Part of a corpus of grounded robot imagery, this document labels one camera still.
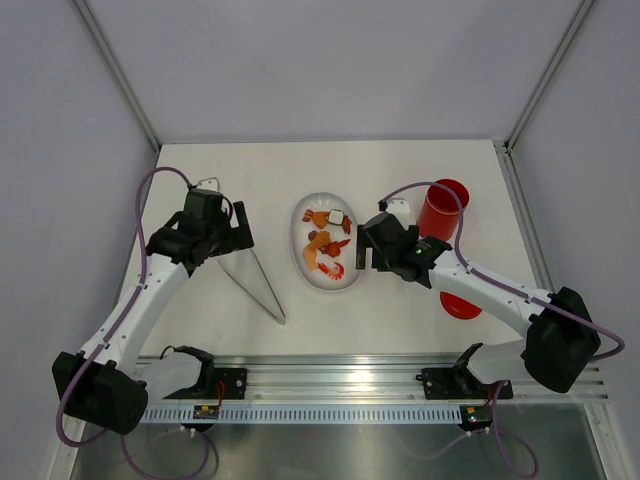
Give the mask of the brown meat slice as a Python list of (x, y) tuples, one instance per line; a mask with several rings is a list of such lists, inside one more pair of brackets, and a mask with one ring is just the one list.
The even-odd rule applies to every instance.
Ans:
[(313, 249), (320, 249), (332, 241), (330, 233), (324, 230), (312, 231), (309, 233), (308, 238), (310, 241), (309, 245)]

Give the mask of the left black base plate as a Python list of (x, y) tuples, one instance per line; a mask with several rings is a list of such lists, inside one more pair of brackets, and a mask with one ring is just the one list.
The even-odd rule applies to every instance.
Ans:
[(180, 389), (166, 399), (171, 400), (243, 400), (247, 386), (246, 368), (213, 367), (199, 375), (194, 386)]

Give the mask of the right aluminium frame post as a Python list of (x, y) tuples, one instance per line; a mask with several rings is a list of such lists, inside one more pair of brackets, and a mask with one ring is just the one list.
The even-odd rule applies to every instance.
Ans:
[(541, 75), (536, 81), (533, 90), (520, 111), (514, 126), (511, 128), (510, 133), (504, 141), (504, 149), (508, 154), (511, 154), (514, 151), (538, 109), (539, 104), (544, 99), (544, 96), (550, 89), (556, 75), (563, 66), (564, 61), (581, 33), (582, 28), (597, 5), (598, 1), (596, 0), (581, 0), (578, 2), (568, 24), (564, 28), (556, 46), (552, 50)]

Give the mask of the metal tongs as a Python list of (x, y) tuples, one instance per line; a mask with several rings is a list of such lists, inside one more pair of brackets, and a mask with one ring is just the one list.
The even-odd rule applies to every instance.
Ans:
[(225, 274), (277, 324), (286, 325), (284, 308), (253, 248), (220, 256), (217, 262)]

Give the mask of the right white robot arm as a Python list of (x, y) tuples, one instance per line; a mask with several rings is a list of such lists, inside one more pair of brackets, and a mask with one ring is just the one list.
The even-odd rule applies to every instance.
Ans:
[(520, 376), (566, 393), (601, 345), (578, 293), (494, 278), (460, 258), (449, 243), (420, 237), (417, 227), (404, 228), (387, 212), (358, 226), (356, 267), (392, 272), (408, 283), (459, 297), (519, 335), (517, 341), (474, 344), (461, 355), (452, 368), (453, 380), (466, 396)]

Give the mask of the left aluminium frame post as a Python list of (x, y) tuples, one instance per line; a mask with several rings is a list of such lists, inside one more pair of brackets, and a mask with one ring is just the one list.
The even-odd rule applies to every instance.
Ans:
[(85, 28), (91, 42), (94, 44), (94, 48), (104, 63), (106, 71), (111, 77), (111, 80), (116, 86), (124, 104), (128, 108), (147, 144), (155, 156), (158, 157), (162, 143), (140, 103), (91, 2), (86, 0), (73, 0), (70, 4), (75, 9), (79, 21)]

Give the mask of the aluminium frame post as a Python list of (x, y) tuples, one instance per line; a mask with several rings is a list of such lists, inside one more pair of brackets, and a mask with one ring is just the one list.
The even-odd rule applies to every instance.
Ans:
[(79, 21), (85, 28), (91, 42), (94, 44), (94, 48), (104, 63), (106, 71), (111, 77), (111, 80), (116, 86), (124, 104), (128, 108), (147, 144), (155, 156), (158, 157), (162, 143), (140, 103), (91, 2), (86, 0), (73, 0), (70, 4), (75, 9)]
[(510, 133), (504, 141), (504, 149), (508, 154), (511, 154), (514, 151), (538, 109), (539, 104), (544, 99), (544, 96), (550, 89), (556, 75), (563, 66), (564, 61), (581, 33), (582, 28), (597, 5), (598, 1), (596, 0), (581, 0), (578, 2), (568, 24), (564, 28), (556, 46), (552, 50), (541, 75), (536, 81), (533, 90), (520, 111), (514, 126), (511, 128)]

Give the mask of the red cylindrical container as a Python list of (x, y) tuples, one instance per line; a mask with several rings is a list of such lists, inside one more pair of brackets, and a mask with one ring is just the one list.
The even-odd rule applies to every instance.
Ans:
[(469, 204), (470, 194), (467, 188), (454, 179), (441, 179), (437, 184), (447, 187), (447, 190), (430, 186), (419, 214), (417, 225), (421, 237), (435, 237), (448, 241), (454, 234), (459, 222), (459, 208), (452, 191), (460, 200), (462, 209)]

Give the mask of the white sushi roll piece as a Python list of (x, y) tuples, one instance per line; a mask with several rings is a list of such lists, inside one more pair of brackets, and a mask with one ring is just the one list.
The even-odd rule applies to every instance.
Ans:
[(335, 226), (341, 226), (344, 222), (345, 214), (342, 210), (332, 209), (329, 211), (328, 223)]

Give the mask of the brown fried shrimp piece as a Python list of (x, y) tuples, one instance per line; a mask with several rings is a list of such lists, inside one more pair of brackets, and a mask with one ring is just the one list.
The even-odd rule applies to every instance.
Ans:
[(347, 235), (351, 234), (351, 224), (352, 224), (351, 219), (347, 215), (344, 215), (341, 223), (341, 227)]

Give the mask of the red carrot fan slice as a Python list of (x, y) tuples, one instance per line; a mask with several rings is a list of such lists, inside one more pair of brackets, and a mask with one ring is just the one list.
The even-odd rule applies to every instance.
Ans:
[(321, 248), (321, 252), (331, 258), (336, 258), (341, 255), (341, 250), (350, 243), (350, 239), (341, 241), (332, 241), (326, 246)]

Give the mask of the white oval plate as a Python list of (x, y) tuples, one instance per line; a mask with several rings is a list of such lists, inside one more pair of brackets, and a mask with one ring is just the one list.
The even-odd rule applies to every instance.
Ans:
[(289, 225), (289, 245), (302, 279), (323, 292), (343, 291), (356, 283), (357, 218), (351, 206), (329, 192), (298, 201)]

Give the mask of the red shrimp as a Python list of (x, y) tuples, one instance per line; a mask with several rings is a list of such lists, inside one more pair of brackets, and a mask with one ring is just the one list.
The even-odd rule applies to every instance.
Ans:
[(332, 280), (341, 280), (345, 273), (344, 266), (338, 262), (335, 262), (332, 266), (328, 266), (325, 263), (318, 263), (317, 266), (323, 274)]

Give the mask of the pale orange salmon piece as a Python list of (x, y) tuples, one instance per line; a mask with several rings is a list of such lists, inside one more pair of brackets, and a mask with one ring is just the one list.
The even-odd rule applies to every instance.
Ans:
[(303, 250), (303, 259), (310, 271), (318, 269), (317, 253), (326, 246), (325, 242), (311, 241)]

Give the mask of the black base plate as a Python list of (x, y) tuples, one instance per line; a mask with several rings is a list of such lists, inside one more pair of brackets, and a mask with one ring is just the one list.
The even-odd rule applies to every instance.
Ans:
[(489, 400), (495, 397), (502, 386), (499, 399), (512, 399), (513, 388), (509, 381), (484, 384), (466, 369), (454, 367), (430, 367), (422, 369), (416, 376), (423, 388), (426, 400)]
[(194, 386), (180, 389), (166, 399), (171, 400), (243, 400), (247, 386), (246, 368), (213, 367), (199, 375)]

